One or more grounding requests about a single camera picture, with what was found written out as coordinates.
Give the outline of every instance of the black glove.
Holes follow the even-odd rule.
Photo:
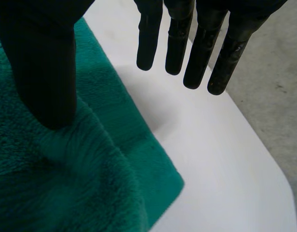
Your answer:
[[[137,65],[152,67],[163,14],[163,0],[134,0],[141,13]],[[287,0],[196,0],[198,29],[184,75],[187,88],[199,87],[217,36],[228,11],[229,28],[216,61],[208,91],[219,95],[229,79],[251,35]],[[165,69],[179,74],[193,18],[194,0],[164,0],[171,16]]]

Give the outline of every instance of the fabric texture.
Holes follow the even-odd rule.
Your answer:
[[[21,102],[0,44],[0,232],[146,232],[183,188],[85,20],[74,30],[77,113],[59,131]]]

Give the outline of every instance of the dark stain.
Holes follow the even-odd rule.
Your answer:
[[[285,94],[287,93],[287,91],[284,89],[284,86],[281,86],[280,84],[276,84],[275,89],[278,89]]]
[[[280,89],[280,88],[284,88],[284,87],[279,84],[276,84],[275,89]]]

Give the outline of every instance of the white surface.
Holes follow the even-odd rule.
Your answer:
[[[283,173],[227,93],[210,95],[164,70],[170,19],[164,11],[153,68],[136,67],[140,14],[132,0],[98,0],[85,19],[138,109],[185,180],[152,232],[297,232]]]

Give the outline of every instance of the concrete floor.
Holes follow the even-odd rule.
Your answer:
[[[212,68],[227,27],[228,17]],[[196,28],[195,12],[191,39]],[[227,91],[285,173],[297,208],[297,0],[289,0],[251,37]]]

